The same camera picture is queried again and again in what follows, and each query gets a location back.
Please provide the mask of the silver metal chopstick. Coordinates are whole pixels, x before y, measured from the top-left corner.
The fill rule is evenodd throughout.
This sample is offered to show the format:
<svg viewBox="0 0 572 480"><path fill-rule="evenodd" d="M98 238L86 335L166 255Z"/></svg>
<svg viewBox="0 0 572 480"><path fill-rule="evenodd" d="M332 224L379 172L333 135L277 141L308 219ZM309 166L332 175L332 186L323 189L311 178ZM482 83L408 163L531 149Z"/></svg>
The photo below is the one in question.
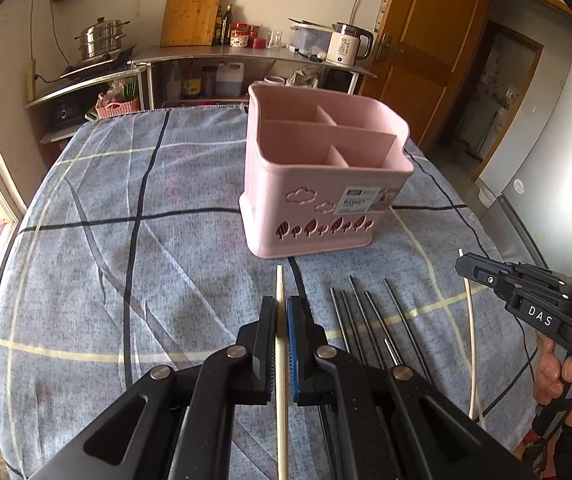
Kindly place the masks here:
<svg viewBox="0 0 572 480"><path fill-rule="evenodd" d="M388 338L383 338L383 343L385 344L388 353L390 354L391 361L394 366L401 366L404 364L403 359L401 358L400 352L397 351L397 347L395 346L394 342Z"/></svg>

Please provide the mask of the light wooden chopstick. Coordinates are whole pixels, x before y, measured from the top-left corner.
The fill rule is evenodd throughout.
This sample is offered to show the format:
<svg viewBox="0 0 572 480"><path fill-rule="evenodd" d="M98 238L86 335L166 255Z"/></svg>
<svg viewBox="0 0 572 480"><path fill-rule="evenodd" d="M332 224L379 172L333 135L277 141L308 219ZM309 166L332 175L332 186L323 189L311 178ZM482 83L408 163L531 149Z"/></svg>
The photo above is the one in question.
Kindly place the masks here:
<svg viewBox="0 0 572 480"><path fill-rule="evenodd" d="M469 350L470 350L470 388L469 388L469 405L468 416L470 419L475 418L477 404L477 341L476 341L476 325L474 302L472 301L472 286L468 278L463 278L467 316L468 316L468 333L469 333Z"/></svg>

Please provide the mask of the blue plaid tablecloth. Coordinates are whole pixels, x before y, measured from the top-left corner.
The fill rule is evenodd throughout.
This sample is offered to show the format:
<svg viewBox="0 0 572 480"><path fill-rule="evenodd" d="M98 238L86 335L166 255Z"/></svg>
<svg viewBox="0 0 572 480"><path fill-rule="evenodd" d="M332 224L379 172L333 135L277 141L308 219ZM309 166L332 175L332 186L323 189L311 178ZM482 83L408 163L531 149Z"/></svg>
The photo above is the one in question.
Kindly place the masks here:
<svg viewBox="0 0 572 480"><path fill-rule="evenodd" d="M155 110L84 126L28 207L0 281L0 449L25 479L152 366L183 368L231 344L275 288L277 263L249 252L243 192L247 113ZM470 350L459 252L498 256L472 210L408 145L415 171L364 248L295 257L327 304L349 276L382 336L421 370L383 279L393 286L437 388L468 408ZM517 448L533 417L536 343L489 289L472 288L481 425Z"/></svg>

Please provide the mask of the pink plastic utensil basket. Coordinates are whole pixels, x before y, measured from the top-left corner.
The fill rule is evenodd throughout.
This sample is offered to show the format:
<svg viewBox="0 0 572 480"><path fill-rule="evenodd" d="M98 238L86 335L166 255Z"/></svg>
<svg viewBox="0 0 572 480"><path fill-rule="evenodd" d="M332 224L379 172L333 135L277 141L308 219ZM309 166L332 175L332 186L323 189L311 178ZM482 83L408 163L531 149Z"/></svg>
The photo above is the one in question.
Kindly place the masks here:
<svg viewBox="0 0 572 480"><path fill-rule="evenodd" d="M264 259L365 247L412 176L407 122L365 96L251 84L239 206Z"/></svg>

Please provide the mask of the wooden door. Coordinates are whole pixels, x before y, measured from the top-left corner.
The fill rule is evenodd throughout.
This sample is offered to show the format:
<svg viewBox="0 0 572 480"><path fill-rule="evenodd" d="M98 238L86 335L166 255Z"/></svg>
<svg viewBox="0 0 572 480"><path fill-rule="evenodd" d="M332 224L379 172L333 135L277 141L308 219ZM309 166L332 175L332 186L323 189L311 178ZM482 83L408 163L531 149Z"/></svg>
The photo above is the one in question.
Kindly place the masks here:
<svg viewBox="0 0 572 480"><path fill-rule="evenodd" d="M388 105L427 151L472 66L491 0L389 0L376 48L375 75L359 93Z"/></svg>

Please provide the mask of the white electric kettle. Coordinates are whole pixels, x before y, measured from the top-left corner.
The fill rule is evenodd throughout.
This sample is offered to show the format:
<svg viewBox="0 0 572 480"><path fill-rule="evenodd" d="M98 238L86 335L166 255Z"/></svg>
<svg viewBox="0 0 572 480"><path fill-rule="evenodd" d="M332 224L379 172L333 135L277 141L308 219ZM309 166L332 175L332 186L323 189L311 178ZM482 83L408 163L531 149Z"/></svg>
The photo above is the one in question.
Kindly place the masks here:
<svg viewBox="0 0 572 480"><path fill-rule="evenodd" d="M371 55L374 35L367 29L347 23L333 24L326 60L342 66L353 66Z"/></svg>

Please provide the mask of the dark sauce bottle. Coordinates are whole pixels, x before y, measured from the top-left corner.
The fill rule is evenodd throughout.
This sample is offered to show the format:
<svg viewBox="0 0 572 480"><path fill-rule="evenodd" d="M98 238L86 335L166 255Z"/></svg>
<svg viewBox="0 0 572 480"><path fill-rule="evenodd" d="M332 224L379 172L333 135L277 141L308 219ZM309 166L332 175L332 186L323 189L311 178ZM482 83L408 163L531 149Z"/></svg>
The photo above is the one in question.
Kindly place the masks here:
<svg viewBox="0 0 572 480"><path fill-rule="evenodd" d="M231 27L233 27L233 6L228 4L222 18L221 45L228 46L231 42Z"/></svg>

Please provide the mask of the wooden cutting board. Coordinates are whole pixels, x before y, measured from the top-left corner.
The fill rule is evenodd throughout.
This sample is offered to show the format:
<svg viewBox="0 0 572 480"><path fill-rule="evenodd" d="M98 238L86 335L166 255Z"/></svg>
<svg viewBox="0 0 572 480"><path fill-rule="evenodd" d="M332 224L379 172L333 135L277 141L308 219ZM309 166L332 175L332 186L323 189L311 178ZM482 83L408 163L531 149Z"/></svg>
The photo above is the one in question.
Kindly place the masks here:
<svg viewBox="0 0 572 480"><path fill-rule="evenodd" d="M221 0L167 0L160 46L209 46Z"/></svg>

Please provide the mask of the steel steamer pot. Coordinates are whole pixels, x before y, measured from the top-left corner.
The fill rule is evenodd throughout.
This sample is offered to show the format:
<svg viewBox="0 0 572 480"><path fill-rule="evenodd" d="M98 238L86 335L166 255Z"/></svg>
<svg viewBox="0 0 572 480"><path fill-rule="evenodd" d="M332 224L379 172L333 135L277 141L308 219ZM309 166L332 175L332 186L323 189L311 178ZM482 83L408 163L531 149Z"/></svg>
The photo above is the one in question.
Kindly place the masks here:
<svg viewBox="0 0 572 480"><path fill-rule="evenodd" d="M129 21L107 20L104 16L97 18L92 26L84 28L80 35L75 37L80 58L85 61L120 50L126 36L124 27L128 24Z"/></svg>

